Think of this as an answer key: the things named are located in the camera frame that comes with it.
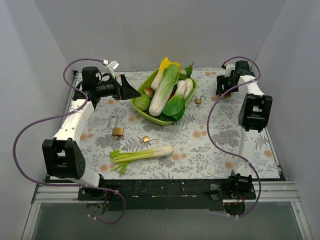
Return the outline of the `large brass padlock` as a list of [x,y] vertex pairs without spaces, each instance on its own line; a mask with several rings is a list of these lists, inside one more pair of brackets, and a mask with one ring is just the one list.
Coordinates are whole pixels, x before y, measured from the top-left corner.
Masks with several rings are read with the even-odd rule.
[[223,95],[222,98],[223,98],[223,99],[225,99],[225,98],[230,98],[231,96],[232,96],[231,93],[227,93],[227,94]]
[[112,129],[111,135],[117,139],[121,139],[124,135],[124,128],[118,127],[118,117],[115,115],[110,117],[107,125],[108,128],[111,126],[112,121],[114,121],[114,127]]

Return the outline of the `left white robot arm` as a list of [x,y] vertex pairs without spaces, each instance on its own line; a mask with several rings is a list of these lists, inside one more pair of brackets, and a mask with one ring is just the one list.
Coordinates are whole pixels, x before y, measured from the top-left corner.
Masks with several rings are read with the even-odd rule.
[[79,143],[87,120],[103,97],[115,100],[130,100],[141,96],[121,74],[121,81],[110,73],[102,74],[96,66],[82,69],[82,81],[76,86],[71,114],[52,139],[42,143],[47,174],[59,179],[67,179],[79,185],[90,186],[89,194],[95,200],[106,196],[106,187],[100,183],[101,176],[86,167]]

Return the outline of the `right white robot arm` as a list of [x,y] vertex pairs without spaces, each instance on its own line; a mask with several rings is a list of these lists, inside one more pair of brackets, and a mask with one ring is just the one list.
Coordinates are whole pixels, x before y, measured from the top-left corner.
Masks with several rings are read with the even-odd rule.
[[256,75],[250,70],[250,60],[242,58],[235,64],[224,62],[223,75],[216,78],[215,94],[221,98],[239,91],[243,87],[244,100],[238,115],[240,125],[240,143],[237,160],[228,177],[224,194],[231,199],[245,199],[254,192],[252,185],[253,169],[250,162],[253,160],[258,137],[266,128],[273,98],[264,94],[257,83]]

